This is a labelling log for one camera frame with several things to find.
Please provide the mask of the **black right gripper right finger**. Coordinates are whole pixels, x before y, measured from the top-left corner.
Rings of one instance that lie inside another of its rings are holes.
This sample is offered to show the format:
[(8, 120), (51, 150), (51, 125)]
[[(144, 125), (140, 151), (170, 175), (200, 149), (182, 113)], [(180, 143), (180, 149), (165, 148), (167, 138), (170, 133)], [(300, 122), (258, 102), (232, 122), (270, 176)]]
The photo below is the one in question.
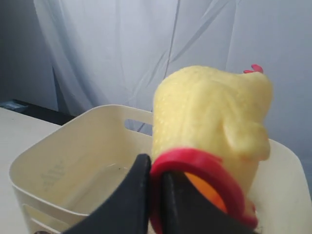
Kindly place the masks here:
[(162, 231), (164, 234), (254, 234), (207, 200), (184, 173), (162, 176)]

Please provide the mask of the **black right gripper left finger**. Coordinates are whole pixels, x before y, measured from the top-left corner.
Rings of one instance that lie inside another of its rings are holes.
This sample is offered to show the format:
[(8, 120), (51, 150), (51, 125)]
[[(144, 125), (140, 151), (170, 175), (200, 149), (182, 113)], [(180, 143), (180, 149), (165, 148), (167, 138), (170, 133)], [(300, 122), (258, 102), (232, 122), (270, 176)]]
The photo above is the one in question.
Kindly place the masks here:
[(66, 234), (146, 234), (149, 219), (151, 160), (139, 154), (117, 189)]

